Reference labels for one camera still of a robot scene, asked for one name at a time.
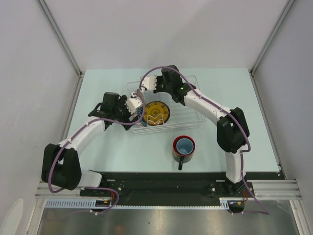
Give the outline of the blue patterned bowl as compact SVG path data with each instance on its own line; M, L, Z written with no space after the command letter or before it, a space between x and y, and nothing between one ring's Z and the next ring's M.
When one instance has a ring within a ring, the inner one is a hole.
M142 116L142 114L143 114L143 107L140 107L137 110L137 116L140 118ZM144 120L144 117L142 117L140 119L140 122L138 123L138 125L143 126L143 127L147 127L148 126L147 121Z

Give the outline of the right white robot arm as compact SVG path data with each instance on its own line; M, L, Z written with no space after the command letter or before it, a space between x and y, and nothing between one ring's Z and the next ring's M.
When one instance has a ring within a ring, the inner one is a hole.
M172 100L196 110L217 128L219 147L225 152L225 190L230 196L238 196L246 186L243 153L251 150L250 135L242 109L229 109L206 97L181 74L174 65L160 66L161 76L153 82L154 93L167 93Z

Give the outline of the light blue cup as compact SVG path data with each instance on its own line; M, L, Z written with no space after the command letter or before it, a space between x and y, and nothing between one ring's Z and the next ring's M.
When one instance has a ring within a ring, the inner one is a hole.
M188 138L181 138L176 143L176 149L181 155L189 155L194 151L194 143Z

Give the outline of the brown patterned bowl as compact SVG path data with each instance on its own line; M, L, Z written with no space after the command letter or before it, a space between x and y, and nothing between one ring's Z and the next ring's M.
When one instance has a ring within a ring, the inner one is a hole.
M136 90L136 95L141 100L142 103L145 103L144 95L143 95L143 93L141 92L140 89Z

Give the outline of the yellow round patterned plate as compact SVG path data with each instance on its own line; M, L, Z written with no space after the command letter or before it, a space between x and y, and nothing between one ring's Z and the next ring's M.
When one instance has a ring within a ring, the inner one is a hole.
M161 101L152 101L145 106L143 119L150 126L165 124L171 115L170 108Z

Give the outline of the red black mug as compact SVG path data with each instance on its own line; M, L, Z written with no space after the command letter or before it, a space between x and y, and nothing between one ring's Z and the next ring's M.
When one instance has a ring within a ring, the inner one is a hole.
M173 159L178 162L178 170L182 170L183 164L192 159L196 145L194 140L189 136L178 136L172 144Z

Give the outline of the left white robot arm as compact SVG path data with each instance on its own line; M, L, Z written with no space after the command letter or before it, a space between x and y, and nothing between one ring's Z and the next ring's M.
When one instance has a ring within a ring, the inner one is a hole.
M42 181L48 184L51 193L77 187L91 188L96 195L104 195L108 183L101 173L83 170L80 156L84 150L112 124L120 124L125 130L140 122L137 110L144 106L139 93L130 97L106 92L102 102L88 114L85 123L71 136L58 144L48 144L44 149Z

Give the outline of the clear wire dish rack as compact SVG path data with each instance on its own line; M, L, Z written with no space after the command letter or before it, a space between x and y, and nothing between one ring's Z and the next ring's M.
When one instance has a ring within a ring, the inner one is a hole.
M167 93L153 93L153 91L142 91L145 99L145 104L152 101L161 101L168 105L171 111L169 120L163 125L147 127L136 124L131 128L135 134L149 134L164 131L172 131L179 129L195 128L202 126L206 121L206 118L191 108L176 103L172 100L172 97Z

